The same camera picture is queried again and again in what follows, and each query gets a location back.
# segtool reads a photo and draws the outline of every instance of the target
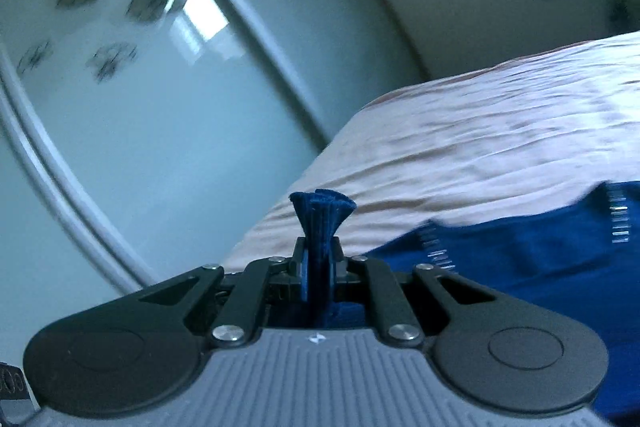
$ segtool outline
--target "metal screw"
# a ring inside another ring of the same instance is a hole
[[[224,324],[211,331],[213,338],[221,342],[235,342],[244,337],[244,330],[240,326]]]
[[[420,330],[409,324],[395,324],[389,328],[388,333],[397,341],[412,341],[420,336]]]

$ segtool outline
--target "white bedding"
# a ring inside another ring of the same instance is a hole
[[[337,233],[356,255],[432,217],[537,214],[639,179],[639,153],[640,32],[405,87],[356,114],[223,264],[292,253],[294,190],[356,201]]]

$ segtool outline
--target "blue fabric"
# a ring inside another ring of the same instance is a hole
[[[469,227],[431,222],[460,275],[572,317],[601,336],[609,372],[594,407],[607,417],[640,409],[640,182],[617,186],[627,197],[627,243],[612,244],[605,184],[537,216]],[[428,261],[418,229],[366,255],[405,272]],[[363,324],[361,311],[344,306],[329,325]]]
[[[302,262],[302,295],[309,307],[308,327],[324,328],[337,307],[334,294],[335,265],[332,264],[331,240],[342,222],[356,209],[344,194],[318,188],[315,192],[294,192],[289,196],[300,225],[305,232],[306,249]]]

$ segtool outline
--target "logo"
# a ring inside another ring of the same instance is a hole
[[[322,333],[314,333],[311,336],[309,336],[309,341],[313,342],[314,344],[323,343],[325,340],[326,340],[326,336],[324,336]]]

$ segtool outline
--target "bed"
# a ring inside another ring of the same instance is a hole
[[[369,103],[223,263],[291,254],[288,194],[332,188],[358,204],[349,256],[436,217],[469,225],[565,206],[638,178],[640,32],[405,87]]]

